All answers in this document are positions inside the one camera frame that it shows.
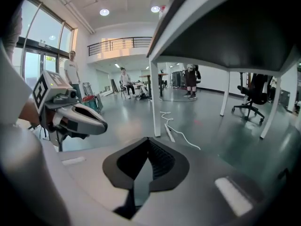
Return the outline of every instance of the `red object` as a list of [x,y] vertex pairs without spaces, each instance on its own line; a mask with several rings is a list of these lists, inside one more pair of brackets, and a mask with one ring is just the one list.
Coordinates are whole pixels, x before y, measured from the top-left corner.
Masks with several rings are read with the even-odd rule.
[[94,99],[94,96],[83,97],[83,102]]

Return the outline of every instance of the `camera lens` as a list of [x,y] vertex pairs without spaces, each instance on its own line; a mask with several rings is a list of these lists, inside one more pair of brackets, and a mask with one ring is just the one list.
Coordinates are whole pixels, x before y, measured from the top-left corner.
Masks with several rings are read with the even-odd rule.
[[76,92],[75,92],[75,91],[72,91],[72,92],[70,93],[70,97],[71,97],[71,98],[75,98],[75,97],[76,97]]

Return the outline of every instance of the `white shirt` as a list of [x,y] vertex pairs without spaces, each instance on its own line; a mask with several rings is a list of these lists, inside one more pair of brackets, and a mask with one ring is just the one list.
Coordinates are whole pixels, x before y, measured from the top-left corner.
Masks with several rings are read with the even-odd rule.
[[64,70],[67,71],[68,77],[71,80],[72,84],[78,84],[79,79],[77,78],[76,72],[79,70],[77,63],[67,59],[64,62]]
[[131,77],[127,73],[125,75],[121,74],[119,80],[121,81],[121,83],[123,85],[127,85],[127,84],[129,84],[131,82]]

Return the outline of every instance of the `person in black shorts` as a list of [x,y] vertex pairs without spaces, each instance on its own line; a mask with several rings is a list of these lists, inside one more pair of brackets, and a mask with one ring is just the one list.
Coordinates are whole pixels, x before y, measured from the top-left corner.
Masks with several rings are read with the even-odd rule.
[[187,93],[184,95],[185,97],[189,97],[189,99],[196,99],[196,90],[197,90],[197,77],[196,77],[196,66],[198,65],[186,65],[183,64],[185,69],[185,78],[186,78],[186,86]]

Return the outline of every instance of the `ceiling light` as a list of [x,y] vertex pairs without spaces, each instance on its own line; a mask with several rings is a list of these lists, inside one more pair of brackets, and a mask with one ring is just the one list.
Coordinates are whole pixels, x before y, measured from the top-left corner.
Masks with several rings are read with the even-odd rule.
[[102,10],[100,10],[100,12],[99,12],[99,14],[101,15],[101,16],[107,16],[107,15],[109,15],[109,10],[107,10],[107,9],[102,9]]
[[158,6],[153,6],[151,9],[150,9],[153,13],[158,13],[160,11],[160,8]]

